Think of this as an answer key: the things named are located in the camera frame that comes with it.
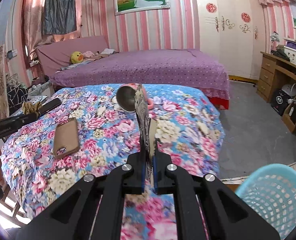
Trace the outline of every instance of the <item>purple bedsheet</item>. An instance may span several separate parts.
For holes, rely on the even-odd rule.
[[[114,83],[183,85],[199,88],[208,97],[229,99],[229,78],[223,65],[194,49],[121,52],[57,72],[50,80],[63,87]]]

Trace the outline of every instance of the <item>gray carpet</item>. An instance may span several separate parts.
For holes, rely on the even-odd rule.
[[[246,176],[270,163],[296,162],[296,136],[256,89],[230,82],[229,110],[220,111],[226,133],[219,153],[220,178]]]

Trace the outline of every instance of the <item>red bed skirt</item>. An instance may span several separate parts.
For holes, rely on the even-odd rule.
[[[229,109],[229,100],[227,100],[227,99],[210,98],[210,97],[208,97],[208,99],[214,106],[220,106],[221,110],[228,110]]]

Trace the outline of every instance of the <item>wooden desk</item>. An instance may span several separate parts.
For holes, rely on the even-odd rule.
[[[296,65],[271,54],[261,52],[263,61],[258,81],[257,94],[267,103],[271,102],[272,95],[285,84],[296,83]],[[290,105],[285,110],[282,120],[288,129],[296,133],[296,123],[293,123],[288,115]]]

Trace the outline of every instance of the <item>red round decoration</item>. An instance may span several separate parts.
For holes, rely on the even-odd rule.
[[[247,13],[242,13],[241,14],[241,19],[245,22],[245,23],[249,23],[250,22],[250,16]]]
[[[217,6],[213,3],[207,3],[206,5],[206,9],[207,11],[209,11],[210,13],[214,13],[217,11]]]

